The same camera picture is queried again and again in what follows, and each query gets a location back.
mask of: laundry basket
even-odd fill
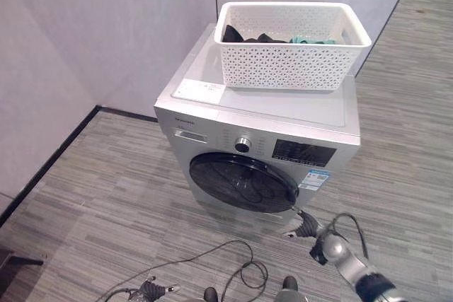
[[[335,44],[222,42],[227,25],[244,39],[265,33],[274,40],[303,37]],[[226,86],[325,91],[338,88],[361,51],[371,45],[348,5],[307,2],[226,3],[214,41],[220,46]]]

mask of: washing machine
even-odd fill
[[[355,79],[333,92],[226,88],[213,32],[159,96],[159,124],[202,206],[285,225],[360,147]]]

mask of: control panel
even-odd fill
[[[336,149],[277,139],[273,158],[311,166],[325,167]]]

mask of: white label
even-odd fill
[[[197,102],[209,104],[219,104],[224,91],[225,85],[223,84],[183,79],[173,94],[173,97],[196,100]]]
[[[317,191],[325,181],[329,178],[330,174],[325,170],[310,170],[301,184],[299,184],[300,189],[308,189]]]
[[[304,184],[304,183],[300,183],[299,185],[297,185],[297,187],[299,189],[306,189],[306,190],[313,190],[313,191],[317,191],[317,189],[319,189],[319,187],[315,187],[313,185],[308,185],[308,184]]]

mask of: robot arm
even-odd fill
[[[303,224],[286,235],[288,237],[315,237],[316,244],[310,255],[321,265],[334,264],[363,302],[407,302],[396,287],[369,263],[357,255],[349,242],[335,229],[324,228],[313,216],[299,210]]]

